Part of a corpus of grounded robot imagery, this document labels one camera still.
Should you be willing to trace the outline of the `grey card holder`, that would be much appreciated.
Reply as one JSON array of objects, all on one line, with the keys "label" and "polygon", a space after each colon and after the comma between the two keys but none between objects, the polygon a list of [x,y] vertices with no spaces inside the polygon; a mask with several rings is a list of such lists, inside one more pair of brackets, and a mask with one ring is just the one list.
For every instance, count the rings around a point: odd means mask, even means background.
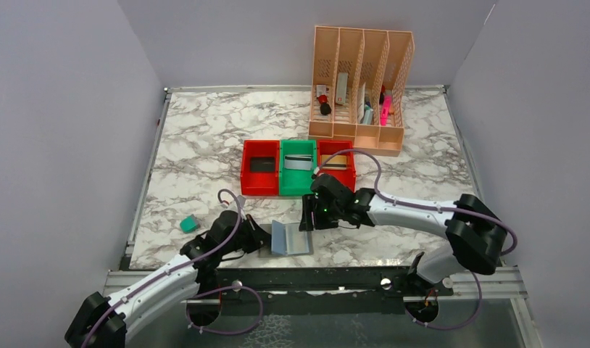
[{"label": "grey card holder", "polygon": [[300,231],[298,223],[271,223],[260,225],[270,233],[270,243],[263,246],[258,255],[261,258],[295,257],[314,253],[312,232]]}]

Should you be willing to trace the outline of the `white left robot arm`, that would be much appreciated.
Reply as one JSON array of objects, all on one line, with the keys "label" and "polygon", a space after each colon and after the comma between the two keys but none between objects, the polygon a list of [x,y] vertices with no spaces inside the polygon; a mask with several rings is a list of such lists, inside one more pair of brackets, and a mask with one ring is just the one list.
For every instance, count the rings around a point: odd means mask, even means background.
[{"label": "white left robot arm", "polygon": [[124,347],[142,328],[185,299],[215,298],[233,289],[220,286],[217,267],[225,255],[251,254],[271,242],[270,225],[225,210],[208,231],[190,240],[165,265],[109,296],[89,295],[65,333],[71,347]]}]

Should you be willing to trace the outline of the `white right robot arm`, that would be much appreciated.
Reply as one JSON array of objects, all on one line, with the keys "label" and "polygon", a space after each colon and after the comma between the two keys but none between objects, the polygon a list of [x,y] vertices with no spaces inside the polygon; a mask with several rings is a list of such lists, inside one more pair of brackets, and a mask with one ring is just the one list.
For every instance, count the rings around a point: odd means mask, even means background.
[{"label": "white right robot arm", "polygon": [[465,270],[494,274],[509,233],[471,194],[445,202],[402,199],[377,187],[352,191],[329,174],[315,176],[310,190],[302,197],[302,231],[335,228],[344,221],[355,228],[390,225],[446,239],[446,245],[420,253],[412,262],[407,274],[411,287],[428,289]]}]

